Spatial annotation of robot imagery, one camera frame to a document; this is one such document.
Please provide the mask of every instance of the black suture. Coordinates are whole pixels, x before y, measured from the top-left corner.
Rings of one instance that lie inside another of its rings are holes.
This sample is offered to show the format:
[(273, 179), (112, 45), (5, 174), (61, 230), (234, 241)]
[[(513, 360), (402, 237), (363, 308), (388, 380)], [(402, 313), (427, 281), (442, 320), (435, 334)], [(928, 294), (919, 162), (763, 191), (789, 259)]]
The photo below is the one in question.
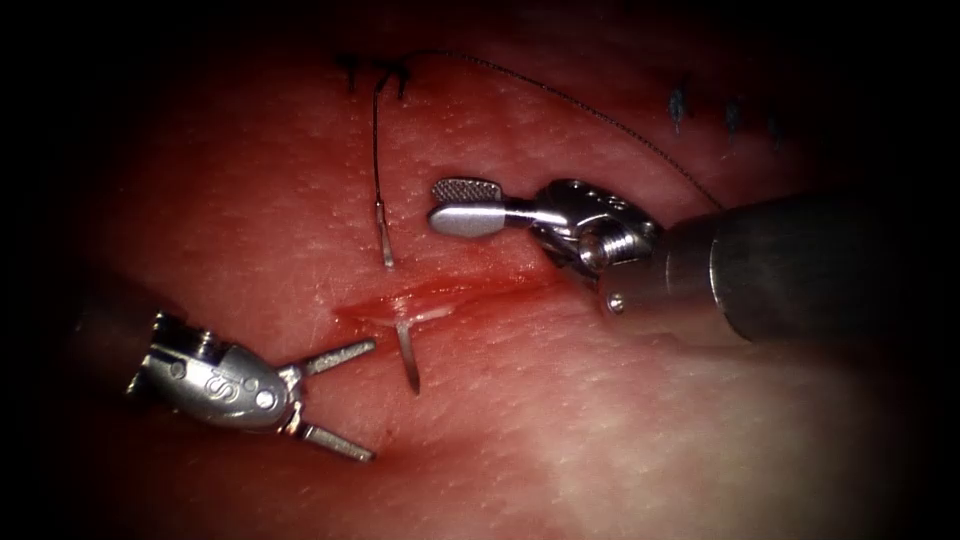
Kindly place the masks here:
[(740, 113), (740, 99), (734, 98), (727, 102), (727, 110), (724, 114), (724, 121), (727, 124), (727, 133), (729, 142), (733, 142), (733, 134), (743, 125), (743, 115)]
[(693, 175), (691, 175), (686, 169), (684, 169), (683, 166), (681, 166), (675, 159), (673, 159), (666, 152), (658, 148), (655, 144), (653, 144), (652, 141), (650, 141), (643, 135), (640, 135), (638, 132), (634, 131), (627, 125), (617, 121), (613, 117), (600, 112), (599, 110), (587, 105), (586, 103), (583, 103), (582, 101), (574, 98), (573, 96), (561, 90), (558, 90), (548, 84), (542, 83), (531, 77), (527, 77), (526, 75), (513, 71), (512, 69), (503, 67), (499, 64), (494, 64), (493, 62), (490, 62), (488, 60), (484, 60), (476, 56), (471, 56), (469, 54), (450, 51), (446, 49), (420, 49), (416, 51), (411, 51), (407, 54), (404, 54), (403, 56), (400, 56), (396, 61), (383, 64), (384, 66), (387, 67), (387, 73), (383, 75), (383, 77), (380, 79), (380, 81), (377, 83), (377, 86), (373, 90), (373, 178), (374, 178), (374, 183), (376, 185), (378, 199), (380, 197), (380, 172), (378, 170), (379, 167), (377, 163), (377, 117), (378, 117), (378, 111), (379, 111), (380, 93), (383, 91), (383, 88), (386, 86), (387, 81), (390, 80), (390, 77), (393, 76), (394, 74), (397, 74), (398, 78), (400, 79), (400, 92), (401, 92), (400, 95), (398, 95), (398, 97), (402, 97), (402, 91), (406, 83), (406, 79), (403, 78), (403, 75), (405, 75), (408, 79), (410, 72), (407, 71), (405, 67), (402, 69), (402, 71), (400, 71), (397, 69), (397, 66), (405, 66), (406, 62), (413, 58), (416, 58), (418, 56), (428, 56), (428, 55), (446, 56), (448, 58), (456, 58), (459, 60), (471, 62), (478, 66), (491, 69), (493, 71), (499, 72), (508, 77), (513, 77), (514, 79), (517, 79), (519, 81), (523, 81), (525, 83), (536, 86), (549, 94), (553, 94), (554, 96), (579, 108), (580, 110), (586, 112), (587, 114), (590, 114), (591, 116), (599, 119), (600, 121), (605, 122), (619, 129), (620, 131), (626, 133), (635, 141), (647, 147), (651, 152), (653, 152), (656, 156), (658, 156), (660, 159), (662, 159), (668, 165), (670, 165), (670, 167), (672, 167), (675, 171), (677, 171), (687, 181), (687, 183), (689, 183), (695, 190), (697, 190), (697, 192), (699, 192), (701, 196), (703, 196), (707, 201), (709, 201), (710, 204), (716, 207), (717, 210), (724, 209), (723, 204), (721, 204), (716, 197), (714, 197), (709, 191), (707, 191), (707, 189), (700, 182), (694, 179)]
[(360, 57), (351, 53), (338, 54), (333, 59), (340, 69), (347, 72), (347, 91), (351, 94), (357, 89), (357, 68), (360, 67)]

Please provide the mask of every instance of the skin surface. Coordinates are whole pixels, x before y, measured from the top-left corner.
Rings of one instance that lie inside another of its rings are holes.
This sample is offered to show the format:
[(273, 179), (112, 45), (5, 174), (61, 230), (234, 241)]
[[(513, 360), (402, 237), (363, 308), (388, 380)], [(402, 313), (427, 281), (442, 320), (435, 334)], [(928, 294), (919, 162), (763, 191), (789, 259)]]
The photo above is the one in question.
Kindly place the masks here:
[[(109, 166), (60, 233), (273, 364), (364, 336), (378, 349), (306, 382), (306, 418), (375, 449), (354, 464), (67, 392), (82, 529), (137, 538), (870, 537), (915, 474), (910, 398), (881, 353), (625, 339), (528, 235), (433, 234), (445, 175), (530, 196), (575, 177), (664, 226), (714, 209), (623, 133), (449, 58), (383, 97), (380, 173), (397, 266), (373, 221), (371, 91), (334, 53), (444, 47), (547, 82), (636, 129), (727, 207), (869, 172), (882, 135), (855, 77), (768, 36), (620, 4), (471, 12), (342, 7), (244, 19), (138, 66)], [(680, 135), (667, 97), (691, 76)], [(732, 142), (729, 99), (744, 96)], [(765, 111), (789, 126), (779, 152)], [(860, 104), (864, 110), (851, 104)], [(414, 397), (392, 325), (412, 329)]]

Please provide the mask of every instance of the gray cylindrical shaft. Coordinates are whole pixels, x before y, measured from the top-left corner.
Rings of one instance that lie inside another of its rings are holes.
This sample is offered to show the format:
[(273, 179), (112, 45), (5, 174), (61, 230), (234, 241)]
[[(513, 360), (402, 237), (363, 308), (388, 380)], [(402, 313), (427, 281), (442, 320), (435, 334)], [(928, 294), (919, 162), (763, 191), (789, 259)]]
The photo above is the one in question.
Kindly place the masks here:
[(903, 221), (846, 192), (694, 218), (607, 268), (601, 299), (624, 332), (694, 345), (884, 336), (905, 319)]
[(89, 390), (122, 395), (149, 352), (157, 313), (181, 311), (116, 276), (84, 274), (75, 283), (58, 302), (66, 326), (61, 368)]

